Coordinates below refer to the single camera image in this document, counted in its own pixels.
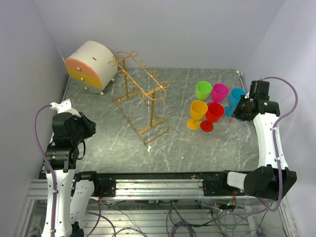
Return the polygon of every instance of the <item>marble surface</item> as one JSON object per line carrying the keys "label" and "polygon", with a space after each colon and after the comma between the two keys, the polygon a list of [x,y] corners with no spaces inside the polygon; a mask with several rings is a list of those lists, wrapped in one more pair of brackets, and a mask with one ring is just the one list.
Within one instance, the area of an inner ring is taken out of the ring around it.
{"label": "marble surface", "polygon": [[[189,130],[186,126],[197,82],[205,80],[212,85],[222,82],[231,90],[240,87],[236,71],[154,70],[159,72],[158,81],[170,83],[166,98],[155,103],[155,112],[169,124],[169,131],[147,145],[111,100],[111,97],[124,95],[123,77],[116,75],[116,80],[106,86],[102,97],[85,91],[73,79],[70,81],[66,99],[70,98],[75,109],[97,123],[97,133],[86,141],[84,159],[77,162],[78,172],[195,172],[253,170],[257,167],[259,151],[253,124],[236,120],[229,122],[229,118],[223,117],[214,124],[210,133],[201,129]],[[140,69],[129,69],[128,72],[144,90],[156,87]],[[227,101],[226,98],[222,104],[227,105]],[[138,129],[148,126],[150,108],[139,97],[122,103],[122,108]],[[159,125],[150,129],[145,136],[152,138],[161,129],[165,127]]]}

